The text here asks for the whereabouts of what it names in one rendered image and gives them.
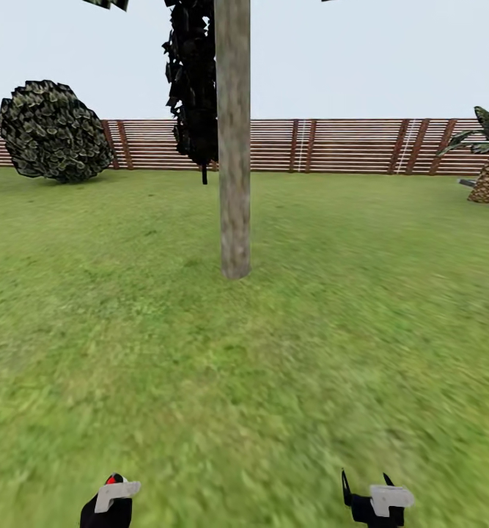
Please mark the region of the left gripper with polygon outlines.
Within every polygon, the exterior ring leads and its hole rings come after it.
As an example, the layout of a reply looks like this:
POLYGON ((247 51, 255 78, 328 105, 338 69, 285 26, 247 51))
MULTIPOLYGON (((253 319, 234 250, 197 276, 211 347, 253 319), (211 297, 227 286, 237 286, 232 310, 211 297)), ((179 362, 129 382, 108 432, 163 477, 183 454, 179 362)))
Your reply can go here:
POLYGON ((109 511, 96 513, 96 499, 89 501, 81 511, 80 528, 128 528, 132 515, 133 498, 116 498, 109 511))

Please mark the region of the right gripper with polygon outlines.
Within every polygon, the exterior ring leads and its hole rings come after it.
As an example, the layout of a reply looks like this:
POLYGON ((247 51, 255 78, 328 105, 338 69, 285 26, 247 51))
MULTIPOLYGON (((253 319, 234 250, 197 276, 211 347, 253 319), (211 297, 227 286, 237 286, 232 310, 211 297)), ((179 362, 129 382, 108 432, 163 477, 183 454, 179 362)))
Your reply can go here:
MULTIPOLYGON (((384 478, 386 485, 394 486, 387 474, 384 478)), ((371 496, 352 494, 346 477, 344 477, 344 485, 344 502, 345 505, 351 507, 355 522, 367 523, 368 528, 402 528, 404 526, 404 507, 389 506, 389 517, 377 516, 371 505, 371 496)))

